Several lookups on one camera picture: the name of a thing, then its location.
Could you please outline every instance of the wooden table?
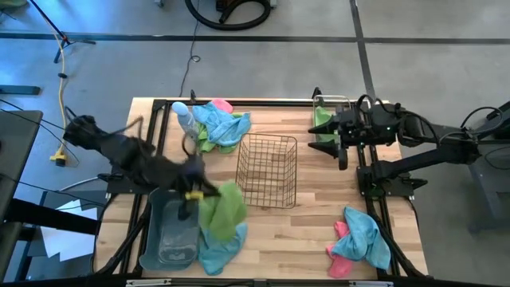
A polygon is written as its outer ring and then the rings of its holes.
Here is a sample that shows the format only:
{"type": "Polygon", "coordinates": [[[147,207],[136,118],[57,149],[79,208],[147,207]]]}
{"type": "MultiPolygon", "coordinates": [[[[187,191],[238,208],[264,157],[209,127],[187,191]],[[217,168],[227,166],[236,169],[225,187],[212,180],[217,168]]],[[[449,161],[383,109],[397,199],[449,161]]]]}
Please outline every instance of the wooden table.
{"type": "MultiPolygon", "coordinates": [[[[132,122],[143,116],[144,131],[154,98],[134,98],[127,119],[132,122]]],[[[225,278],[287,278],[326,279],[331,259],[325,247],[338,238],[333,223],[343,220],[343,208],[352,206],[366,211],[355,181],[358,157],[355,148],[349,149],[349,168],[338,170],[338,162],[329,155],[313,150],[307,143],[314,135],[312,108],[302,107],[242,107],[235,112],[250,112],[252,133],[293,136],[297,139],[297,197],[292,209],[250,206],[248,237],[242,251],[216,277],[225,278]]],[[[153,143],[157,143],[156,132],[153,143]]],[[[174,161],[185,159],[181,150],[182,129],[176,115],[171,113],[163,154],[174,161]]],[[[397,144],[378,147],[380,159],[400,159],[397,144]]],[[[204,155],[207,177],[215,183],[235,179],[237,151],[223,155],[218,151],[204,155]]],[[[128,230],[133,195],[120,195],[106,210],[97,240],[96,269],[101,268],[124,240],[128,230]]],[[[414,212],[401,198],[388,198],[388,210],[395,241],[406,256],[423,273],[427,273],[422,244],[414,212]]],[[[135,265],[139,239],[133,244],[129,270],[135,265]]],[[[179,272],[148,272],[145,277],[207,277],[198,262],[179,272]]],[[[375,268],[365,261],[355,262],[351,279],[375,279],[375,268]]]]}

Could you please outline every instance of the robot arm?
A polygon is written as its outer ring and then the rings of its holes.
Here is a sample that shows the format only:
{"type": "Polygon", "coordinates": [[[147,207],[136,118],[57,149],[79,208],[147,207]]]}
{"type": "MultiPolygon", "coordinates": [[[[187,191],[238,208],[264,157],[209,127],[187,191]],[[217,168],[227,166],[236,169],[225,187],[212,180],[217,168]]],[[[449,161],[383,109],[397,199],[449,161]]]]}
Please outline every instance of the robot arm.
{"type": "Polygon", "coordinates": [[[338,143],[309,143],[310,147],[339,158],[339,169],[347,169],[347,149],[353,146],[391,145],[397,139],[406,147],[435,143],[437,148],[424,156],[413,156],[396,162],[378,161],[372,164],[375,179],[395,178],[401,173],[437,163],[472,163],[480,154],[477,139],[471,138],[465,128],[431,124],[400,104],[372,104],[361,109],[361,100],[347,111],[337,111],[324,124],[310,128],[314,134],[338,134],[338,143]]]}
{"type": "Polygon", "coordinates": [[[218,190],[204,176],[205,164],[196,153],[189,155],[183,163],[172,162],[162,155],[152,155],[155,150],[152,144],[132,136],[107,133],[96,126],[92,116],[71,118],[64,140],[86,150],[98,151],[147,193],[160,187],[184,194],[198,185],[204,196],[218,195],[218,190]]]}

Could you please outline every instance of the black hose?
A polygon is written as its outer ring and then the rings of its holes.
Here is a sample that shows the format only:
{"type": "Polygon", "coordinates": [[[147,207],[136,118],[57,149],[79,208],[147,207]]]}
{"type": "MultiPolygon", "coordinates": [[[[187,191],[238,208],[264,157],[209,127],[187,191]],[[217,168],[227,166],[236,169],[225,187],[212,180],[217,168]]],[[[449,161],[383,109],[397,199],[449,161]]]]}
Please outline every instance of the black hose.
{"type": "Polygon", "coordinates": [[[197,21],[201,22],[203,25],[212,28],[217,29],[221,31],[240,31],[244,29],[250,29],[255,26],[259,26],[264,22],[271,13],[271,5],[269,4],[269,0],[235,0],[230,5],[228,5],[223,12],[222,16],[220,17],[220,22],[215,23],[212,22],[206,18],[204,18],[193,6],[193,3],[191,0],[185,0],[186,6],[188,7],[188,10],[190,11],[191,15],[197,19],[197,21]],[[264,12],[262,15],[250,22],[241,23],[241,24],[225,24],[225,21],[228,19],[230,14],[241,4],[247,3],[247,2],[257,2],[263,5],[264,12]]]}

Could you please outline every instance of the black stand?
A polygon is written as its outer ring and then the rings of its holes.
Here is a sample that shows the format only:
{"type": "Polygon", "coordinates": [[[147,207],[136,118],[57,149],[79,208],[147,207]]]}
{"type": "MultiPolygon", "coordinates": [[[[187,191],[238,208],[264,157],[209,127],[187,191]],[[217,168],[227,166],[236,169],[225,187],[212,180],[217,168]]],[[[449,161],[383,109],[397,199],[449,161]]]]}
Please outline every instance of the black stand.
{"type": "MultiPolygon", "coordinates": [[[[69,39],[67,38],[67,36],[62,32],[60,31],[56,26],[55,24],[53,24],[53,22],[51,22],[51,20],[49,20],[48,16],[46,16],[45,12],[39,7],[39,5],[34,1],[34,0],[30,0],[30,2],[33,4],[33,6],[35,6],[35,8],[37,9],[37,11],[39,11],[39,13],[41,14],[41,16],[55,29],[55,31],[57,31],[57,33],[60,35],[61,37],[61,47],[62,47],[62,50],[65,49],[65,47],[71,45],[72,43],[69,41],[69,39]]],[[[90,41],[90,40],[73,40],[74,42],[80,42],[80,43],[85,43],[85,44],[92,44],[92,45],[95,45],[96,43],[94,41],[90,41]]],[[[53,59],[53,63],[58,63],[58,58],[61,56],[61,50],[60,48],[58,49],[57,51],[57,55],[55,55],[55,59],[53,59]]]]}
{"type": "Polygon", "coordinates": [[[36,86],[0,85],[0,94],[34,95],[37,96],[41,88],[36,86]]]}

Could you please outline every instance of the green cloth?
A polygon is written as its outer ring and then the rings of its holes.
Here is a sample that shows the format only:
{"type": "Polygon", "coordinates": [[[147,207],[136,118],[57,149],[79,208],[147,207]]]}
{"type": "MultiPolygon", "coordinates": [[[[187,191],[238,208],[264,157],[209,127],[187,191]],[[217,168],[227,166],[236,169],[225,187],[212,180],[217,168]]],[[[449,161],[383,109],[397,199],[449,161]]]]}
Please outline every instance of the green cloth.
{"type": "MultiPolygon", "coordinates": [[[[232,114],[234,118],[240,118],[242,117],[242,114],[232,114]]],[[[201,153],[209,152],[214,149],[214,147],[217,146],[215,143],[211,143],[209,140],[207,140],[207,136],[209,135],[207,133],[207,128],[205,124],[197,122],[198,125],[198,148],[201,153]]],[[[218,149],[221,153],[230,153],[232,151],[235,151],[236,144],[230,147],[223,147],[218,145],[218,149]]]]}
{"type": "MultiPolygon", "coordinates": [[[[329,119],[332,117],[331,113],[328,112],[323,107],[317,107],[315,112],[315,118],[316,118],[316,126],[320,124],[324,124],[325,122],[329,121],[329,119]]],[[[338,136],[337,132],[335,131],[335,135],[317,135],[317,139],[319,143],[325,143],[330,140],[334,140],[335,142],[338,142],[338,136]]]]}
{"type": "Polygon", "coordinates": [[[234,181],[223,183],[220,196],[204,198],[198,204],[198,221],[217,240],[228,242],[236,235],[237,224],[246,218],[246,205],[242,193],[234,181]]]}

